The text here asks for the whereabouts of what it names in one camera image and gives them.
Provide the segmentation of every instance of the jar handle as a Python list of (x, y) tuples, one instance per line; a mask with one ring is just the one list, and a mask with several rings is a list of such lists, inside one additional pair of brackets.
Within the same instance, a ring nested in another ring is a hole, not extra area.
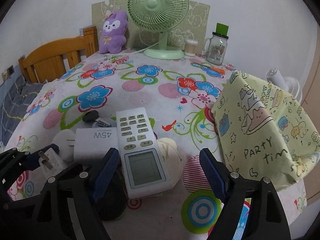
[(203, 47), (202, 47), (202, 50), (203, 50), (206, 54), (208, 53), (208, 51), (205, 50), (204, 47), (205, 47), (205, 45), (206, 45), (206, 43), (207, 43), (208, 40), (210, 40), (210, 38), (205, 38), (205, 39), (204, 39), (204, 44), (203, 44)]

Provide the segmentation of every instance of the red heart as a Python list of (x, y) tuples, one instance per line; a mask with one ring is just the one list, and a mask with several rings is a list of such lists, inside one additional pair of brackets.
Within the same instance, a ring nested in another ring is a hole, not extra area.
[(185, 99), (185, 98), (182, 98), (182, 101), (180, 101), (180, 103), (182, 103), (182, 104), (185, 104), (185, 103), (187, 103), (188, 101)]

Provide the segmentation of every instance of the fan base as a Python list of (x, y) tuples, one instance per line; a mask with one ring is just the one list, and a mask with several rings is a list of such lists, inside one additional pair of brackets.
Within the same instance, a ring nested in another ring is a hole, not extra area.
[(183, 52), (179, 48), (167, 46), (166, 49), (159, 49), (158, 45), (151, 49), (146, 49), (143, 54), (147, 57), (159, 59), (180, 59), (183, 58)]

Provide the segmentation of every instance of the car key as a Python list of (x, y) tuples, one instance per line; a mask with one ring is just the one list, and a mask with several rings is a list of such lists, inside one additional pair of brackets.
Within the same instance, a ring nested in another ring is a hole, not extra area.
[(111, 124), (109, 122), (106, 122), (102, 118), (99, 117), (99, 113), (97, 110), (92, 110), (87, 112), (83, 117), (82, 121), (84, 122), (98, 122), (103, 124), (105, 127), (111, 127)]

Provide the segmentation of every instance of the white remote control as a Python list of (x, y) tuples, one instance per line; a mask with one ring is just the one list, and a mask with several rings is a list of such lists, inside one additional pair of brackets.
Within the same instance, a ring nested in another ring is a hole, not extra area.
[(128, 197), (142, 198), (172, 189), (145, 108), (116, 112), (116, 120)]

